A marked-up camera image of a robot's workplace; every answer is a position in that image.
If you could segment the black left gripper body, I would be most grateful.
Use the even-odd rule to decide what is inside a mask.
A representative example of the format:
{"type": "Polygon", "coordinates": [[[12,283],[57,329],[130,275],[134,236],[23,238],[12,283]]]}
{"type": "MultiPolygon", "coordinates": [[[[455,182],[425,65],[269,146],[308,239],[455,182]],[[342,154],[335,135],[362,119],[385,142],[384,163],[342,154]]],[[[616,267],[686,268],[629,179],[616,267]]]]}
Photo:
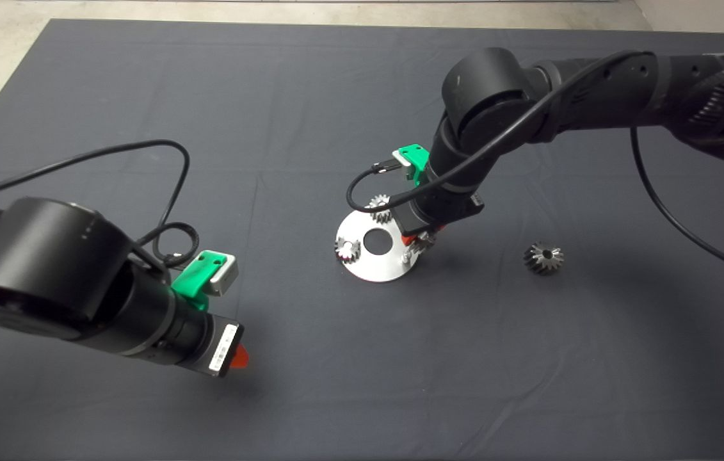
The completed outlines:
{"type": "Polygon", "coordinates": [[[157,340],[157,363],[223,377],[233,368],[233,356],[244,332],[244,326],[235,319],[181,307],[157,340]]]}

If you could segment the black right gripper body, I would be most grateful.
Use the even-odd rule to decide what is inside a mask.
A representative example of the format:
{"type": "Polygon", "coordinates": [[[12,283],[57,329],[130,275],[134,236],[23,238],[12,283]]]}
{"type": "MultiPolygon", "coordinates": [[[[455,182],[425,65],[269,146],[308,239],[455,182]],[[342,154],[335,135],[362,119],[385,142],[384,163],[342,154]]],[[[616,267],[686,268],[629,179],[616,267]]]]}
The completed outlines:
{"type": "Polygon", "coordinates": [[[484,206],[478,193],[453,193],[438,188],[396,206],[396,225],[403,236],[417,236],[432,227],[475,216],[484,206]]]}

